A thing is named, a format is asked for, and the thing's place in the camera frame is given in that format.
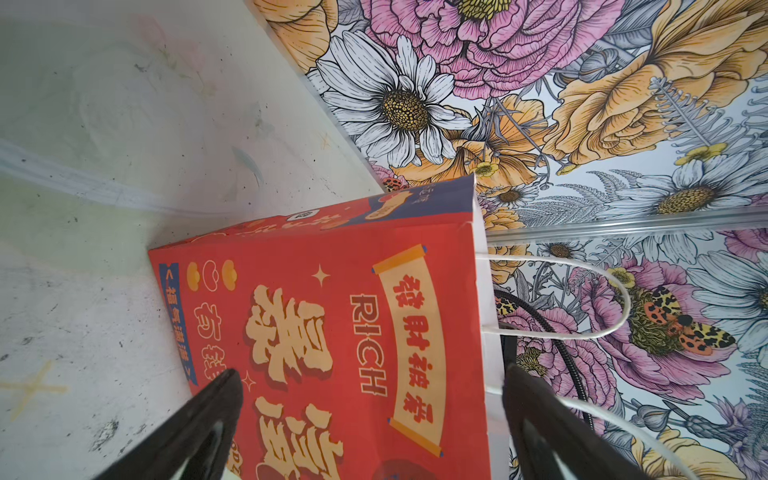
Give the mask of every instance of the floral wall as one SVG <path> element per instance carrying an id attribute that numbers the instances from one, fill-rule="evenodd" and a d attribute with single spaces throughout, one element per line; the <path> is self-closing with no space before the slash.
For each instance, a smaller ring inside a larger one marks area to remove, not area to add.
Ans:
<path id="1" fill-rule="evenodd" d="M 768 199 L 767 0 L 254 2 L 390 190 L 474 174 L 489 231 Z M 569 345 L 592 401 L 703 478 L 768 478 L 765 230 L 491 250 L 611 268 L 630 322 Z M 621 311 L 615 286 L 578 269 L 492 267 L 562 331 Z M 675 306 L 664 325 L 650 321 L 658 298 Z M 538 328 L 521 310 L 502 317 Z M 686 349 L 678 330 L 709 343 Z M 558 355 L 518 347 L 532 375 L 575 396 Z M 651 478 L 679 477 L 631 435 L 597 430 Z"/>
<path id="2" fill-rule="evenodd" d="M 627 325 L 602 339 L 566 342 L 593 403 L 658 434 L 701 478 L 768 478 L 766 229 L 563 240 L 528 251 L 606 268 L 630 292 Z M 505 272 L 498 288 L 529 302 L 556 331 L 604 329 L 621 318 L 618 288 L 591 272 L 534 262 Z M 660 297 L 680 320 L 651 321 Z M 514 328 L 541 331 L 523 309 L 498 310 Z M 681 323 L 716 341 L 703 351 L 685 348 L 684 332 L 674 328 Z M 518 364 L 556 394 L 576 397 L 551 341 L 520 338 Z M 684 478 L 631 434 L 595 425 L 649 477 Z M 510 469 L 515 478 L 516 460 Z"/>

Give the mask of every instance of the white floor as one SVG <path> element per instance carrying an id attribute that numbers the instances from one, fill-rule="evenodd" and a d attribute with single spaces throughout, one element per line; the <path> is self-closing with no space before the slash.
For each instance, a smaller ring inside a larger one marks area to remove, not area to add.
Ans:
<path id="1" fill-rule="evenodd" d="M 88 478 L 189 397 L 148 247 L 381 189 L 241 0 L 6 0 L 0 65 L 0 477 Z"/>

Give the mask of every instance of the fern leaf illustration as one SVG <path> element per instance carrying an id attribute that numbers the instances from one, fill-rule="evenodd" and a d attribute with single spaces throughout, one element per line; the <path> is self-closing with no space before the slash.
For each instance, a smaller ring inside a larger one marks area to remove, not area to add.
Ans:
<path id="1" fill-rule="evenodd" d="M 615 177 L 614 175 L 606 174 L 605 172 L 600 171 L 591 171 L 588 173 L 598 176 L 600 181 L 603 183 L 605 195 L 607 196 L 609 202 L 619 200 L 619 196 L 616 195 L 616 192 L 627 188 L 627 184 L 623 182 L 619 177 Z"/>
<path id="2" fill-rule="evenodd" d="M 593 204 L 584 198 L 554 196 L 535 201 L 515 212 L 526 227 L 543 227 L 593 220 L 603 209 L 602 204 Z"/>
<path id="3" fill-rule="evenodd" d="M 758 81 L 760 80 L 768 80 L 768 78 L 760 77 Z M 753 87 L 752 92 L 756 94 L 764 94 L 768 92 L 768 85 L 765 87 Z M 751 98 L 746 104 L 753 107 L 755 105 L 768 105 L 768 95 L 761 97 L 761 98 Z M 752 128 L 758 128 L 760 130 L 768 130 L 768 107 L 762 107 L 758 110 L 745 110 L 741 112 L 741 114 L 745 117 L 747 117 L 747 120 L 744 122 L 745 125 L 752 127 Z M 766 120 L 753 120 L 753 117 L 763 117 L 766 118 Z"/>
<path id="4" fill-rule="evenodd" d="M 723 118 L 722 109 L 675 88 L 666 78 L 653 77 L 650 89 L 654 91 L 667 132 L 676 142 L 672 145 L 682 149 L 678 154 L 715 144 L 727 144 L 724 152 L 737 154 L 750 149 L 758 140 L 758 134 L 751 133 L 746 122 L 735 123 L 732 118 Z"/>
<path id="5" fill-rule="evenodd" d="M 619 174 L 622 177 L 627 179 L 627 182 L 629 183 L 629 188 L 637 188 L 637 179 L 642 177 L 643 174 L 639 174 L 638 172 L 633 172 L 632 170 L 611 170 L 615 174 Z"/>
<path id="6" fill-rule="evenodd" d="M 768 379 L 768 369 L 764 369 L 757 362 L 740 363 L 738 366 L 751 376 Z M 759 458 L 765 445 L 768 445 L 768 389 L 766 389 L 766 384 L 759 380 L 749 379 L 749 381 L 757 385 L 758 388 L 750 389 L 754 394 L 747 395 L 752 400 L 756 400 L 756 403 L 750 403 L 746 406 L 750 411 L 752 423 L 744 439 L 744 446 L 754 458 Z"/>
<path id="7" fill-rule="evenodd" d="M 589 200 L 592 204 L 605 204 L 609 202 L 608 195 L 599 191 L 597 188 L 588 187 L 586 185 L 578 184 L 560 184 L 559 187 L 566 187 L 572 190 L 576 190 L 582 197 Z"/>

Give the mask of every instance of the yellow scroll banner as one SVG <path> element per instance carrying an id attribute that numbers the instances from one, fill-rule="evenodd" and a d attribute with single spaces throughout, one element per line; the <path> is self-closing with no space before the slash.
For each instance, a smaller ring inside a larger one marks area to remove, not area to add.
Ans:
<path id="1" fill-rule="evenodd" d="M 397 345 L 397 396 L 389 424 L 435 456 L 445 417 L 442 321 L 422 245 L 373 266 L 384 286 Z"/>

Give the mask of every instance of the paper bag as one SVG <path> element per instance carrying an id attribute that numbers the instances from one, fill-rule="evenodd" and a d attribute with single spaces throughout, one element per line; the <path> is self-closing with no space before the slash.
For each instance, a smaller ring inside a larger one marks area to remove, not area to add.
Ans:
<path id="1" fill-rule="evenodd" d="M 243 379 L 232 472 L 491 478 L 484 384 L 502 372 L 484 379 L 495 311 L 474 192 L 464 177 L 150 251 L 192 393 L 228 368 Z"/>

